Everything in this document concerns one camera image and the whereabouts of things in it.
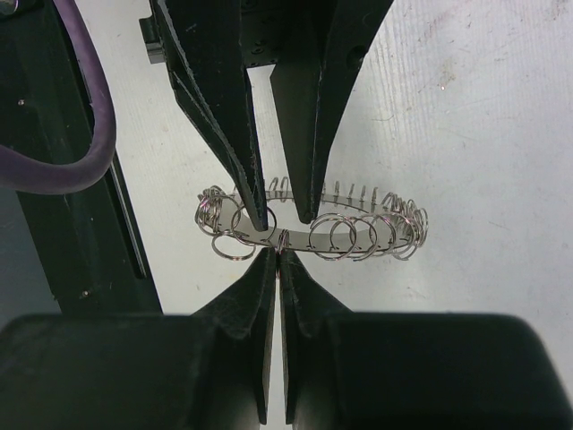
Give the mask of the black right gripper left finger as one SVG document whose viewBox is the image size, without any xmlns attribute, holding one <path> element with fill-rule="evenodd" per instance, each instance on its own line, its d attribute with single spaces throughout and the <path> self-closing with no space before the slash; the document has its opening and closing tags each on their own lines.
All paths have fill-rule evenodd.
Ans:
<svg viewBox="0 0 573 430">
<path fill-rule="evenodd" d="M 4 429 L 266 424 L 276 255 L 190 315 L 27 315 L 1 333 Z"/>
</svg>

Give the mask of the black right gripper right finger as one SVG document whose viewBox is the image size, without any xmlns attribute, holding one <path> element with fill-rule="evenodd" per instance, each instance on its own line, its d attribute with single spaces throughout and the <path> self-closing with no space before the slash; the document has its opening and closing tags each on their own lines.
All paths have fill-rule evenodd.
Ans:
<svg viewBox="0 0 573 430">
<path fill-rule="evenodd" d="M 505 314 L 350 310 L 292 251 L 278 264 L 295 429 L 569 429 L 537 333 Z"/>
</svg>

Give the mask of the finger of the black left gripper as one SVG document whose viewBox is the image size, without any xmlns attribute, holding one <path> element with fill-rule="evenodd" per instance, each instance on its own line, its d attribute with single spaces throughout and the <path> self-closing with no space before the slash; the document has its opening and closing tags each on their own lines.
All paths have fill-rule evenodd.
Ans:
<svg viewBox="0 0 573 430">
<path fill-rule="evenodd" d="M 157 1 L 154 17 L 175 99 L 231 176 L 258 231 L 268 226 L 238 1 Z"/>
<path fill-rule="evenodd" d="M 270 76 L 298 217 L 318 216 L 329 154 L 363 60 L 392 3 L 297 1 Z"/>
</svg>

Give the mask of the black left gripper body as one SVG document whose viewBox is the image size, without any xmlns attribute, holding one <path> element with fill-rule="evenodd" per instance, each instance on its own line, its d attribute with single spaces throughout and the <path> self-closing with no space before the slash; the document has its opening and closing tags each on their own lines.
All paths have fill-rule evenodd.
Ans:
<svg viewBox="0 0 573 430">
<path fill-rule="evenodd" d="M 323 63 L 334 1 L 151 1 L 141 35 L 153 64 Z"/>
</svg>

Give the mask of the metal key ring disc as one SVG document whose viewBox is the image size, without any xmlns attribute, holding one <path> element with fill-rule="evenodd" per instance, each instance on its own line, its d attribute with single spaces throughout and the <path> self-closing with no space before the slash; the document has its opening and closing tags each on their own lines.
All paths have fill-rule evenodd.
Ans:
<svg viewBox="0 0 573 430">
<path fill-rule="evenodd" d="M 397 193 L 379 196 L 376 187 L 350 185 L 346 193 L 339 182 L 324 187 L 319 206 L 326 210 L 303 230 L 280 226 L 271 208 L 269 227 L 256 230 L 236 190 L 227 193 L 213 185 L 198 200 L 194 222 L 210 237 L 216 255 L 235 262 L 253 258 L 262 247 L 310 253 L 330 262 L 382 256 L 407 261 L 423 247 L 429 232 L 426 209 Z"/>
</svg>

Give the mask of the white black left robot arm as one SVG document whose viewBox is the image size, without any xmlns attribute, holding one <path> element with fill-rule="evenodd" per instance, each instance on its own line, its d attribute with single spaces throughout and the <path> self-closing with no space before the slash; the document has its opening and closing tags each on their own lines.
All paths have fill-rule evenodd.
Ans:
<svg viewBox="0 0 573 430">
<path fill-rule="evenodd" d="M 153 1 L 140 21 L 178 106 L 257 230 L 267 197 L 248 72 L 271 88 L 299 219 L 317 218 L 329 153 L 388 1 Z M 1 4 L 1 185 L 24 207 L 66 313 L 157 312 L 116 156 L 112 96 L 73 1 Z"/>
</svg>

